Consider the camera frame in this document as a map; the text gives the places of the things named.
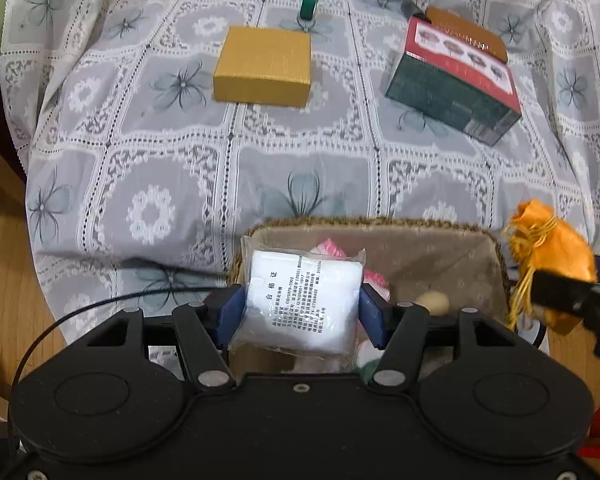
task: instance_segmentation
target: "gold gift box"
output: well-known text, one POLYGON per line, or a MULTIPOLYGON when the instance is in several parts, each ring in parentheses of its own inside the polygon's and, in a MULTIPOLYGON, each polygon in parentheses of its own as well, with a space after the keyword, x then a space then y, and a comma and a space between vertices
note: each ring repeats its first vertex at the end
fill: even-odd
POLYGON ((230 27, 214 72, 214 99, 303 108, 311 87, 311 35, 230 27))

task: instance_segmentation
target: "orange silk bag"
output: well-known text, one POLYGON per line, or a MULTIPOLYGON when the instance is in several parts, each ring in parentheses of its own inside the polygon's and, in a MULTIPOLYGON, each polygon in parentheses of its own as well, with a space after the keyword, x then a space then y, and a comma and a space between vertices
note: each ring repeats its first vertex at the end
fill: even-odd
MULTIPOLYGON (((567 222, 554 216, 552 208, 537 198, 523 202, 506 229, 513 259, 519 264, 520 280, 509 305, 509 328, 513 329, 520 313, 533 315, 531 283, 534 272, 548 270, 596 282, 598 272, 587 241, 567 222)), ((544 310, 544 322, 557 333, 568 334, 580 322, 565 312, 544 310)))

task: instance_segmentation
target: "pink object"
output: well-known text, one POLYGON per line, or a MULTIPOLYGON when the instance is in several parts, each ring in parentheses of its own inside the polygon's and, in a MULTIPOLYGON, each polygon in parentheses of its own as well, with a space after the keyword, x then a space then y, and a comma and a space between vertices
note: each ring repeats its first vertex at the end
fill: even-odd
MULTIPOLYGON (((327 238, 325 241, 320 243, 315 249, 311 251, 314 254, 326 254, 327 256, 336 256, 337 258, 346 258, 347 253, 339 248, 336 243, 327 238)), ((379 272, 373 272, 372 270, 365 269, 363 275, 363 282, 371 285, 385 301, 389 301, 389 289, 386 279, 379 272)))

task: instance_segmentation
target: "white package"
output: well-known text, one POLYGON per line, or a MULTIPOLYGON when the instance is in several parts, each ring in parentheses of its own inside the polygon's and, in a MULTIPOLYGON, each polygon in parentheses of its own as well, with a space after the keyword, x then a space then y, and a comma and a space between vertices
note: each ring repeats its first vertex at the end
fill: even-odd
POLYGON ((362 272, 362 264, 350 260, 253 251, 235 345, 351 354, 362 272))

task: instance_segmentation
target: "blue gripper pad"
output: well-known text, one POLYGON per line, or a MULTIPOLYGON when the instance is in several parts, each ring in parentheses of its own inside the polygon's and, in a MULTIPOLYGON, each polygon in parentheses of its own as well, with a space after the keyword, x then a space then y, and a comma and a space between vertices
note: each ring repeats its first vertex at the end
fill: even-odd
POLYGON ((211 339, 216 347, 225 349, 228 347, 229 341, 231 341, 235 331, 238 330, 242 320, 244 303, 246 301, 245 288, 242 285, 232 285, 222 290, 220 294, 215 293, 213 298, 219 303, 219 314, 218 323, 216 324, 215 331, 212 333, 211 339))
POLYGON ((385 348, 389 342, 389 335, 384 325, 382 306, 389 307, 388 303, 371 285, 363 283, 360 287, 360 298, 358 300, 358 319, 373 346, 379 349, 385 348))

